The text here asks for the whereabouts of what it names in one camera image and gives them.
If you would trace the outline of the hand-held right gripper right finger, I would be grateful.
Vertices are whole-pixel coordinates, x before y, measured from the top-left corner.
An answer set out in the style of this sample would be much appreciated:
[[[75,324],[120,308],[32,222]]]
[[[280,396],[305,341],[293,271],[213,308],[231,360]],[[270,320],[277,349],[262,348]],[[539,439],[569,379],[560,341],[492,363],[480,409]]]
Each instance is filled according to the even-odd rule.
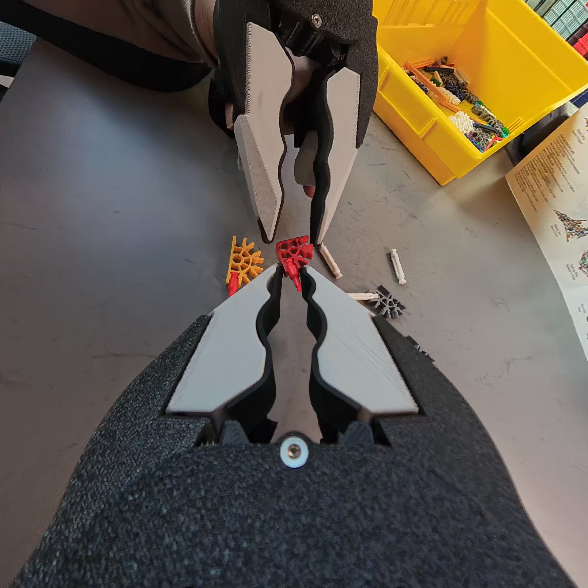
[[[417,415],[419,406],[371,313],[315,269],[300,274],[306,326],[315,339],[309,397],[321,443],[337,443],[353,422]]]

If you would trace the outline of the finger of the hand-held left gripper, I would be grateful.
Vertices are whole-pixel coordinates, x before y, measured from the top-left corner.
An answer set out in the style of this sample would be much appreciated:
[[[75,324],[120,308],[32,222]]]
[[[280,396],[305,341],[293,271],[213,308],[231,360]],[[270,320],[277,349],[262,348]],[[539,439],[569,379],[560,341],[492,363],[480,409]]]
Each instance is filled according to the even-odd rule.
[[[319,87],[318,150],[313,162],[316,191],[311,205],[311,242],[320,245],[330,226],[357,156],[360,75],[346,67]]]
[[[283,105],[293,83],[294,66],[277,36],[258,24],[246,25],[245,109],[234,125],[262,239],[272,243],[284,189],[281,167],[286,153]]]

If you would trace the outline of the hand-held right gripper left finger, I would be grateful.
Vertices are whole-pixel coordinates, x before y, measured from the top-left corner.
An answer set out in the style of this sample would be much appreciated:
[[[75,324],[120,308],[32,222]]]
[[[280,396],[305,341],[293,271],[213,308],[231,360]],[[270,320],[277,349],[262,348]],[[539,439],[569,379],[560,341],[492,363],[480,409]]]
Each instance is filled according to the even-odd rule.
[[[282,265],[274,264],[210,312],[167,415],[206,417],[217,436],[237,421],[247,437],[268,438],[276,398],[268,335],[280,318],[282,281]]]

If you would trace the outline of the grey half-round connector piece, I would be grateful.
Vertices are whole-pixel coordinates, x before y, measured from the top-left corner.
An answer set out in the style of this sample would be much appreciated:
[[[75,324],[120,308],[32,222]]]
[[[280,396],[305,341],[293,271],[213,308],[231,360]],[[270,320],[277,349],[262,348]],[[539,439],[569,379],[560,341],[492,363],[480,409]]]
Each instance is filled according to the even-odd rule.
[[[380,285],[375,290],[368,292],[371,298],[368,303],[372,305],[372,312],[385,319],[396,319],[402,316],[406,309],[386,287]]]

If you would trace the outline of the yellow connector piece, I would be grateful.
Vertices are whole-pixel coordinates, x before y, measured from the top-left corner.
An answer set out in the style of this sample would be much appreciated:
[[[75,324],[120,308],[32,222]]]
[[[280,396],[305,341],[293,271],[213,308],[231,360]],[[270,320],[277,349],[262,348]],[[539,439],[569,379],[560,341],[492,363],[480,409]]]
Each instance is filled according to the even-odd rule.
[[[261,251],[255,250],[253,241],[244,238],[238,243],[237,237],[232,237],[231,252],[229,254],[229,265],[226,274],[226,285],[231,271],[238,271],[240,274],[240,288],[250,283],[251,280],[258,277],[263,272],[263,262]]]

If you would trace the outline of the pile of colourful building pieces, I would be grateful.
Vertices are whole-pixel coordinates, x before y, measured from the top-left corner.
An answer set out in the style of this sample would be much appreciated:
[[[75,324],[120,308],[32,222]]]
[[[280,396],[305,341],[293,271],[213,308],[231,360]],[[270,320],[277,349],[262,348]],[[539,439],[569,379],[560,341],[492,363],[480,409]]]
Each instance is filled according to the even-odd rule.
[[[436,61],[405,61],[402,70],[481,153],[502,143],[511,132],[470,89],[465,72],[442,56]]]

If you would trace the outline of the red connector piece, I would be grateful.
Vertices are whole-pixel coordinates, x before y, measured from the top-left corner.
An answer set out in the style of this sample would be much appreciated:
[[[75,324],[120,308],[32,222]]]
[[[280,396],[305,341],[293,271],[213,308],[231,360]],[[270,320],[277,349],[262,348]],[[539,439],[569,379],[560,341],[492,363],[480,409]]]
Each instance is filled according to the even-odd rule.
[[[276,244],[275,251],[285,268],[295,266],[299,270],[313,258],[313,245],[307,235],[282,240]]]

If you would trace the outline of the yellow plastic bin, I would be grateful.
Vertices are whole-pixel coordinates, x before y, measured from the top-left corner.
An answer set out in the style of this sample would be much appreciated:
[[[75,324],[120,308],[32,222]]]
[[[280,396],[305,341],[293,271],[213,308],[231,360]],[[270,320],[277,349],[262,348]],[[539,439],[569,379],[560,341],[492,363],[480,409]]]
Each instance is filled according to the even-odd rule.
[[[373,15],[374,112],[441,186],[587,89],[586,61],[523,1],[373,1]],[[485,153],[402,70],[442,56],[511,132]]]

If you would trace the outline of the grey desk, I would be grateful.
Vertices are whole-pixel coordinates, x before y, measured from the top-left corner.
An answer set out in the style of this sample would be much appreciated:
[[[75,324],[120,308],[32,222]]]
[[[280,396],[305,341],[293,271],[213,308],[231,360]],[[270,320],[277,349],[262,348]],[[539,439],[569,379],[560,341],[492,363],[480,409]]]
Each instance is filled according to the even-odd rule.
[[[1,101],[1,587],[113,402],[225,300],[232,236],[275,262],[208,82],[145,91],[38,41]],[[510,170],[501,150],[441,187],[372,115],[326,244],[341,289],[406,306],[391,324],[476,411],[587,587],[587,361]]]

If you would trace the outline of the black wrist rest pad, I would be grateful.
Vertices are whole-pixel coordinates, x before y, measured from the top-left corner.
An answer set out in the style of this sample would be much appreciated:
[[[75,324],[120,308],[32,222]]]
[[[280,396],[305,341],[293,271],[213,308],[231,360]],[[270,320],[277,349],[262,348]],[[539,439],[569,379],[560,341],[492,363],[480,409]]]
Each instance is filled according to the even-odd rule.
[[[205,63],[187,62],[149,51],[118,36],[42,11],[25,1],[1,1],[1,20],[106,74],[148,90],[187,90],[210,72]]]

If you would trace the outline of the stack of clear storage boxes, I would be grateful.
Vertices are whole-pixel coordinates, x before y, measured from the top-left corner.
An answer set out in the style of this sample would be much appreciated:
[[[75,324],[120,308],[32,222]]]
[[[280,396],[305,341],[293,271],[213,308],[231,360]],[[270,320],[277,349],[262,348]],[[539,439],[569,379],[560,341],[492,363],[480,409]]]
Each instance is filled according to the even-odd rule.
[[[587,22],[587,1],[524,2],[565,40],[569,40]]]

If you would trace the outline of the folded building instruction booklet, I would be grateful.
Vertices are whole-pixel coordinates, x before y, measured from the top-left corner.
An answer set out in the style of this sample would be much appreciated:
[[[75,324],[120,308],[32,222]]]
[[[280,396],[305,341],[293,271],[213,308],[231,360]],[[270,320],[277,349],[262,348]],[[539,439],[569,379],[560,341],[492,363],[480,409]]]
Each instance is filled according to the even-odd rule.
[[[518,163],[506,181],[587,355],[587,104]]]

